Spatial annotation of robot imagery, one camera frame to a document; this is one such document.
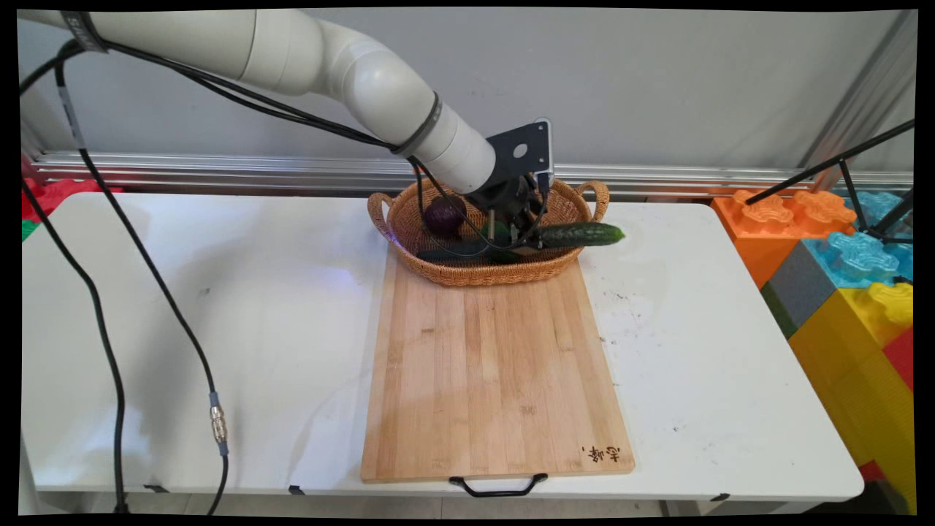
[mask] yellow foam block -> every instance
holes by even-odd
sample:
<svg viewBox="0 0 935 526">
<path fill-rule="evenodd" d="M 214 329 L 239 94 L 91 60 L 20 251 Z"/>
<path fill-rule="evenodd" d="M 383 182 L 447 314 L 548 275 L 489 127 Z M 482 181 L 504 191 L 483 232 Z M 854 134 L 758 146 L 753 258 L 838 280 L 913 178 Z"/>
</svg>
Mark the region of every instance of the yellow foam block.
<svg viewBox="0 0 935 526">
<path fill-rule="evenodd" d="M 869 288 L 842 288 L 841 295 L 854 310 L 873 339 L 885 347 L 913 326 L 913 286 L 905 283 Z"/>
<path fill-rule="evenodd" d="M 913 393 L 883 353 L 878 353 L 831 386 L 865 446 L 915 513 Z"/>
<path fill-rule="evenodd" d="M 831 423 L 834 424 L 838 434 L 841 436 L 844 446 L 847 447 L 847 451 L 851 454 L 851 458 L 854 459 L 856 465 L 862 466 L 870 462 L 873 460 L 873 456 L 860 441 L 860 433 L 857 431 L 854 423 L 851 422 L 851 418 L 844 411 L 844 408 L 832 394 L 831 386 L 825 381 L 824 377 L 822 377 L 820 371 L 817 369 L 814 360 L 812 360 L 813 353 L 809 352 L 811 349 L 809 349 L 807 344 L 801 344 L 801 340 L 802 338 L 796 333 L 789 339 L 789 345 L 792 347 L 793 352 L 796 353 L 798 363 L 802 366 L 802 370 L 805 371 L 806 376 L 809 377 L 815 394 L 818 395 L 818 399 L 821 400 L 822 405 L 825 406 L 825 412 L 831 419 Z"/>
<path fill-rule="evenodd" d="M 883 346 L 864 325 L 839 288 L 807 319 L 789 339 L 796 355 L 808 354 L 814 376 L 833 386 L 857 365 L 879 354 Z"/>
</svg>

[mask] cable connector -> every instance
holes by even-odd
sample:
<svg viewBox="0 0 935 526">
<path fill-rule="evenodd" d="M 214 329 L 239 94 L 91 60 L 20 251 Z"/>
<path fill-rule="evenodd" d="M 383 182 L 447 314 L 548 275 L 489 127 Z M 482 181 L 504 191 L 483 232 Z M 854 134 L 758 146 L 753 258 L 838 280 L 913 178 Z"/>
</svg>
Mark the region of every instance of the cable connector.
<svg viewBox="0 0 935 526">
<path fill-rule="evenodd" d="M 227 425 L 224 423 L 224 410 L 221 408 L 221 402 L 218 400 L 218 393 L 211 391 L 211 431 L 214 433 L 214 441 L 218 443 L 218 451 L 222 457 L 227 456 Z"/>
</svg>

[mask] black strap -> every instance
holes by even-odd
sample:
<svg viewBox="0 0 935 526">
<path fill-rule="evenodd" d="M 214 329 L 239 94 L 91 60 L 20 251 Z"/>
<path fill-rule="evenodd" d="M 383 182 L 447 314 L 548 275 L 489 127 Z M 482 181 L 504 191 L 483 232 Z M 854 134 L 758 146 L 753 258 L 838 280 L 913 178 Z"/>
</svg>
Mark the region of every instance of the black strap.
<svg viewBox="0 0 935 526">
<path fill-rule="evenodd" d="M 532 475 L 532 479 L 529 481 L 529 485 L 525 489 L 520 489 L 518 491 L 475 491 L 468 486 L 468 483 L 465 482 L 465 478 L 462 476 L 453 476 L 448 479 L 448 482 L 456 486 L 460 486 L 467 491 L 467 494 L 471 497 L 523 497 L 528 495 L 530 491 L 541 481 L 549 478 L 545 473 L 540 473 L 538 475 Z"/>
<path fill-rule="evenodd" d="M 71 34 L 85 51 L 97 51 L 99 53 L 108 52 L 107 47 L 104 45 L 104 40 L 101 39 L 101 36 L 97 34 L 97 30 L 94 29 L 94 23 L 91 22 L 91 15 L 88 14 L 88 11 L 59 12 L 62 13 L 62 18 L 65 19 L 65 25 L 68 26 L 68 29 L 71 30 Z"/>
<path fill-rule="evenodd" d="M 412 137 L 408 138 L 406 142 L 395 150 L 390 150 L 390 153 L 403 158 L 409 158 L 409 156 L 415 152 L 415 149 L 422 144 L 422 141 L 428 137 L 428 133 L 435 129 L 435 124 L 439 121 L 440 116 L 441 98 L 438 93 L 435 93 L 435 102 L 432 103 L 432 110 L 428 112 L 428 117 L 425 117 L 419 129 L 415 130 L 415 133 L 412 134 Z"/>
</svg>

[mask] purple vegetable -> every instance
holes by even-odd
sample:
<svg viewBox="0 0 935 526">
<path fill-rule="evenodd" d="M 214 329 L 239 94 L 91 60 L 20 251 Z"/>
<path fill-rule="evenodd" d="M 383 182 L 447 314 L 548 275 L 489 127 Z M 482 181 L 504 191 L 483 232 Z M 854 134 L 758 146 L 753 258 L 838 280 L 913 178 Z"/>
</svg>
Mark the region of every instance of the purple vegetable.
<svg viewBox="0 0 935 526">
<path fill-rule="evenodd" d="M 462 214 L 468 214 L 468 207 L 458 196 L 449 196 L 458 210 L 448 203 L 448 200 L 442 196 L 432 199 L 431 204 L 425 209 L 425 226 L 428 231 L 436 236 L 452 236 L 457 234 L 458 228 L 465 222 Z"/>
</svg>

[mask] wicker basket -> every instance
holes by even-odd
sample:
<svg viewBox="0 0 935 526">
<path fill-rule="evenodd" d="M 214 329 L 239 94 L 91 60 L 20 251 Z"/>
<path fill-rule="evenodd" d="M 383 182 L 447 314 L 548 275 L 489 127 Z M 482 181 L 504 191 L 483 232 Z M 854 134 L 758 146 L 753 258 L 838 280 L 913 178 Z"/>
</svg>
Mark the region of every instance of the wicker basket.
<svg viewBox="0 0 935 526">
<path fill-rule="evenodd" d="M 593 220 L 600 221 L 611 201 L 607 185 L 600 181 L 589 181 L 577 188 L 571 188 L 555 179 L 549 195 L 549 212 L 542 217 L 541 225 L 592 221 L 591 210 L 582 197 L 586 190 L 593 190 L 597 194 Z M 423 185 L 423 200 L 426 206 L 438 194 L 430 184 Z M 385 220 L 384 202 L 390 205 Z M 483 225 L 486 220 L 484 214 L 469 203 L 466 204 L 467 217 L 475 225 Z M 483 258 L 453 258 L 443 264 L 431 263 L 415 256 L 419 251 L 436 248 L 428 239 L 419 219 L 419 200 L 415 183 L 395 199 L 386 194 L 373 194 L 367 201 L 367 209 L 374 226 L 396 249 L 402 260 L 419 275 L 442 285 L 498 285 L 548 279 L 570 265 L 583 249 L 546 249 L 511 265 L 492 265 Z M 477 234 L 467 225 L 462 225 L 458 233 L 464 240 L 477 239 Z"/>
</svg>

